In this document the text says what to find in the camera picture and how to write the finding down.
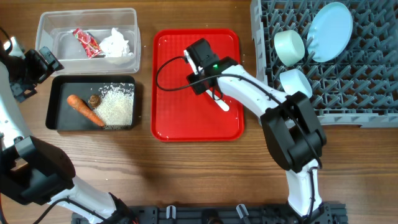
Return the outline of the light blue plate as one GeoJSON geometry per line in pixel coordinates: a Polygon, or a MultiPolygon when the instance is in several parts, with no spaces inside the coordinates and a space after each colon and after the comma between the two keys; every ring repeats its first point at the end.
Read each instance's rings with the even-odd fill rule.
{"type": "Polygon", "coordinates": [[[322,7],[314,17],[307,34],[308,52],[315,62],[327,62],[346,48],[353,31],[349,9],[340,2],[322,7]]]}

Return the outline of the white rice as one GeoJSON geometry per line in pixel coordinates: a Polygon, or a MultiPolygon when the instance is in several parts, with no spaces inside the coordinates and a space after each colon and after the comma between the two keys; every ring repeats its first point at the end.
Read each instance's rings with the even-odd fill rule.
{"type": "Polygon", "coordinates": [[[133,106],[133,86],[108,85],[101,89],[100,104],[94,112],[105,129],[125,129],[132,124],[133,106]]]}

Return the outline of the white plastic spoon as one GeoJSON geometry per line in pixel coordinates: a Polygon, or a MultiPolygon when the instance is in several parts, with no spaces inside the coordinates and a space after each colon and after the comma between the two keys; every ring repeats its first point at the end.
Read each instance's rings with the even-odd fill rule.
{"type": "Polygon", "coordinates": [[[211,90],[207,90],[206,93],[211,97],[211,99],[225,112],[229,111],[229,106],[217,95],[215,95],[211,90]]]}

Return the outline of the orange carrot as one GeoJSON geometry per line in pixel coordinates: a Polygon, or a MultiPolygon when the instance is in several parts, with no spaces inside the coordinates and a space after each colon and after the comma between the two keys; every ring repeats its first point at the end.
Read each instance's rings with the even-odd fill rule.
{"type": "Polygon", "coordinates": [[[97,126],[105,127],[105,123],[76,95],[70,95],[67,98],[67,103],[77,112],[88,118],[97,126]]]}

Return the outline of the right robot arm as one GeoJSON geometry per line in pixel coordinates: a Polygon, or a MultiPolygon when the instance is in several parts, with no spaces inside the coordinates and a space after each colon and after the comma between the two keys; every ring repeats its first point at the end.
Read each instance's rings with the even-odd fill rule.
{"type": "Polygon", "coordinates": [[[286,171],[290,208],[302,221],[313,221],[322,205],[317,172],[326,135],[308,97],[267,86],[231,57],[219,58],[206,39],[189,45],[183,56],[193,70],[187,79],[197,95],[217,87],[260,119],[268,151],[286,171]]]}

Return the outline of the white napkin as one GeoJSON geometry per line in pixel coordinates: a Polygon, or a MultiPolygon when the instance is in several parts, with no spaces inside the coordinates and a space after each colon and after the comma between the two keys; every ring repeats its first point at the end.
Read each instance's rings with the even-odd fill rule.
{"type": "Polygon", "coordinates": [[[104,38],[99,44],[100,55],[105,57],[127,57],[132,56],[129,41],[126,40],[117,28],[111,29],[111,35],[104,38]]]}

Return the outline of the green bowl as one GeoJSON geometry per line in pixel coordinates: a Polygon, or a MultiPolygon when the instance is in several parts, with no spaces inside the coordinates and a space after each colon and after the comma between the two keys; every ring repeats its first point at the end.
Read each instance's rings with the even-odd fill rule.
{"type": "Polygon", "coordinates": [[[301,36],[294,30],[276,33],[275,51],[280,61],[286,66],[293,66],[304,58],[305,46],[301,36]]]}

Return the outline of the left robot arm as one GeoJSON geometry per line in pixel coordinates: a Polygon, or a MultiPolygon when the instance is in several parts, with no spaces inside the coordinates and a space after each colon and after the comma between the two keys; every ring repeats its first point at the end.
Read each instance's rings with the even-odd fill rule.
{"type": "Polygon", "coordinates": [[[48,212],[64,207],[89,223],[134,223],[122,200],[76,176],[65,152],[33,137],[21,115],[18,104],[61,69],[46,47],[24,52],[11,37],[1,43],[1,193],[22,205],[48,204],[48,212]]]}

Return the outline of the light blue bowl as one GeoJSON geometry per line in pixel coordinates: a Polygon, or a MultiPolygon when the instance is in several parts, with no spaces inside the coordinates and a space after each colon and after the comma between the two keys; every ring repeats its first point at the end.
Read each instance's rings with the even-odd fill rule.
{"type": "Polygon", "coordinates": [[[308,98],[312,97],[312,87],[306,76],[298,69],[288,70],[279,75],[284,91],[289,95],[301,92],[308,98]]]}

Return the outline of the red snack wrapper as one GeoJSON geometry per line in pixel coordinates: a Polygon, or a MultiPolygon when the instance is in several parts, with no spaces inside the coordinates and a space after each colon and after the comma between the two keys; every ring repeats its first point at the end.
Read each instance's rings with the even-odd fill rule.
{"type": "Polygon", "coordinates": [[[73,31],[73,36],[80,42],[88,58],[96,57],[102,53],[99,44],[88,32],[77,28],[73,31]]]}

